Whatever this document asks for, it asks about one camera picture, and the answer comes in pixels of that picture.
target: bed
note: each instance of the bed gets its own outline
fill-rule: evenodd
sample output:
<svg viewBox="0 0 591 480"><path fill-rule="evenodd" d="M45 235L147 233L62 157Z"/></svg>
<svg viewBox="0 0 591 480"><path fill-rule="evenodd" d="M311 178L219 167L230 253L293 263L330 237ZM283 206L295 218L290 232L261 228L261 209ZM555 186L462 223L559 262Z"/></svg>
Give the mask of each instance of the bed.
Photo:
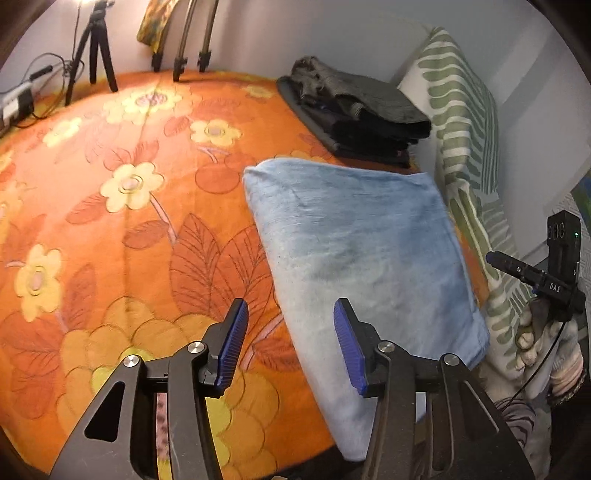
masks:
<svg viewBox="0 0 591 480"><path fill-rule="evenodd" d="M117 94L79 89L72 106L0 144L0 424L22 458L48 472L122 358L171 355L243 297L250 322L236 376L208 404L224 478L258 478L325 452L333 440L275 299L241 176L273 157L393 169L332 157L272 80L218 72L118 82ZM486 278L456 232L482 304ZM162 435L158 453L166 475Z"/></svg>

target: tripod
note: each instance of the tripod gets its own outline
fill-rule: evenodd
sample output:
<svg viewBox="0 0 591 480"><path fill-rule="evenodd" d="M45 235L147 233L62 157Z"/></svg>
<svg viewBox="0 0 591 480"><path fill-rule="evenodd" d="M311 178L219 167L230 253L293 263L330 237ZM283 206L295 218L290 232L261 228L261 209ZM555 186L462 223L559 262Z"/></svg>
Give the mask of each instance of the tripod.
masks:
<svg viewBox="0 0 591 480"><path fill-rule="evenodd" d="M66 91L66 106L72 102L72 93L74 91L74 83L76 82L76 73L80 66L82 54L86 47L86 42L90 37L90 82L91 84L96 83L96 63L98 61L99 47L100 53L103 57L103 64L105 65L105 73L107 75L107 82L111 92L116 92L117 81L115 80L115 71L113 70L113 62L111 60L111 51L109 49L109 37L107 36L107 25L105 23L105 17L107 8L111 7L115 3L109 0L97 0L95 2L95 8L90 15L88 25L84 29L80 38L80 44L78 50L76 50L76 56L72 60L72 70L70 71L70 80L68 83L68 90Z"/></svg>

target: yellow flower pattern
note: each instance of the yellow flower pattern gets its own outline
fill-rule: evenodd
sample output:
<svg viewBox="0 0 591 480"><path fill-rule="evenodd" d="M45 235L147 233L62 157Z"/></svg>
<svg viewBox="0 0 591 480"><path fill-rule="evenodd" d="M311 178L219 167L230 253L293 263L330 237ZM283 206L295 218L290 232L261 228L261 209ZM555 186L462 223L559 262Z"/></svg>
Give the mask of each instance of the yellow flower pattern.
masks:
<svg viewBox="0 0 591 480"><path fill-rule="evenodd" d="M188 115L194 102L199 98L190 96L186 87L149 87L134 89L121 95L122 100L106 102L107 122L119 124L123 121L143 125L156 121L161 115Z"/></svg>
<svg viewBox="0 0 591 480"><path fill-rule="evenodd" d="M12 163L12 150L0 155L0 173L6 170Z"/></svg>
<svg viewBox="0 0 591 480"><path fill-rule="evenodd" d="M40 311L55 312L61 302L61 285L56 275L61 269L59 250L44 253L42 245L35 245L27 261L18 270L14 290L22 298L21 308L25 320L32 322Z"/></svg>
<svg viewBox="0 0 591 480"><path fill-rule="evenodd" d="M242 136L240 130L220 119L193 122L191 130L193 131L191 140L195 143L211 143L216 147L229 147L234 140Z"/></svg>
<svg viewBox="0 0 591 480"><path fill-rule="evenodd" d="M117 168L113 177L100 188L100 194L107 198L107 210L115 213L124 206L139 210L149 204L151 192L164 183L164 177L154 173L155 169L150 162L137 166L125 164Z"/></svg>
<svg viewBox="0 0 591 480"><path fill-rule="evenodd" d="M157 318L143 302L122 297L113 302L94 331L74 330L64 338L61 364L66 392L58 399L60 425L70 433L94 395L128 355L144 361L175 353L201 339L214 321L188 314L174 322ZM208 398L213 443L222 471L230 478L250 478L249 469L271 473L277 466L264 445L264 427L279 409L277 390L264 377L236 369L222 398ZM170 463L160 459L161 478L170 477Z"/></svg>
<svg viewBox="0 0 591 480"><path fill-rule="evenodd" d="M254 98L269 99L273 97L273 95L275 95L272 91L260 85L249 85L247 87L244 87L244 90L248 92L248 95Z"/></svg>
<svg viewBox="0 0 591 480"><path fill-rule="evenodd" d="M22 207L21 195L25 188L24 183L13 181L4 190L0 190L0 245L6 241L10 222Z"/></svg>
<svg viewBox="0 0 591 480"><path fill-rule="evenodd" d="M64 140L72 138L80 130L82 118L73 118L72 120L64 120L53 127L50 132L43 137L43 143L49 148L58 146Z"/></svg>

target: light stand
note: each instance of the light stand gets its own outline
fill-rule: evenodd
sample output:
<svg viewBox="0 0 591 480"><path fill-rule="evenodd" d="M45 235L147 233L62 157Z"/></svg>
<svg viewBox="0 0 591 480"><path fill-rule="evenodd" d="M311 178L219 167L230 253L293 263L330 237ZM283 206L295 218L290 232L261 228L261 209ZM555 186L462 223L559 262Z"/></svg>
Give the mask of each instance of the light stand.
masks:
<svg viewBox="0 0 591 480"><path fill-rule="evenodd" d="M107 36L107 24L105 17L107 8L111 7L115 3L114 0L96 0L94 10L90 15L90 20L86 26L82 37L80 38L80 44L78 50L76 50L76 56L72 60L72 69L70 71L70 80L68 83L68 90L66 92L66 106L72 102L72 93L74 91L74 84L76 83L76 74L80 61L82 59L82 53L86 47L86 42L90 37L90 83L96 83L96 64L98 61L99 48L101 56L103 57L103 64L105 66L105 73L107 75L107 82L111 92L118 90L117 81L115 80L115 71L113 70L113 62L111 60L111 51L109 49L109 37Z"/></svg>
<svg viewBox="0 0 591 480"><path fill-rule="evenodd" d="M203 37L203 47L201 52L199 52L199 59L197 60L197 65L199 65L199 71L205 72L207 67L209 66L209 60L212 57L212 51L209 50L209 41L212 37L212 30L213 30L213 21L216 18L216 11L217 11L217 4L219 0L213 0L212 6L209 10L209 16L207 17L207 26L205 27L205 36ZM178 53L176 58L174 59L174 69L173 69L173 80L178 82L180 76L184 73L184 69L187 66L187 57L184 56L185 46L187 44L187 37L189 36L189 30L191 28L191 20L193 19L193 14L195 12L195 7L197 6L197 0L189 0L189 7L187 9L187 17L185 19L185 25L183 28L183 36L181 37L180 44L178 45ZM160 42L161 48L164 48L165 36L168 34L168 31L165 31L163 39ZM162 62L162 52L159 51L158 53L154 54L152 57L152 67L154 67L155 72L160 71L160 64Z"/></svg>

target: white wall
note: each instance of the white wall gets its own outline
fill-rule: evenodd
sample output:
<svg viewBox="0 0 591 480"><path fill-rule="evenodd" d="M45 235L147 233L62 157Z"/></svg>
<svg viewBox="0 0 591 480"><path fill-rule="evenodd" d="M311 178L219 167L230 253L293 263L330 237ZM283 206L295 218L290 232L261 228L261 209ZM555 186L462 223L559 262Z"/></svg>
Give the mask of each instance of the white wall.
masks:
<svg viewBox="0 0 591 480"><path fill-rule="evenodd" d="M108 12L117 72L150 68L149 48L135 40L147 3L116 0ZM181 0L174 14L165 67L172 65L186 5ZM207 5L199 2L188 43L193 67ZM77 0L57 0L27 31L0 70L0 90L18 83L42 52L71 57L76 6ZM91 9L92 3L84 5L82 28ZM212 68L275 77L288 73L298 57L314 54L337 68L390 80L431 27L442 25L486 80L531 10L525 0L222 0L212 37Z"/></svg>
<svg viewBox="0 0 591 480"><path fill-rule="evenodd" d="M552 205L591 167L591 86L538 12L489 84L499 109L499 192L519 252L537 262Z"/></svg>

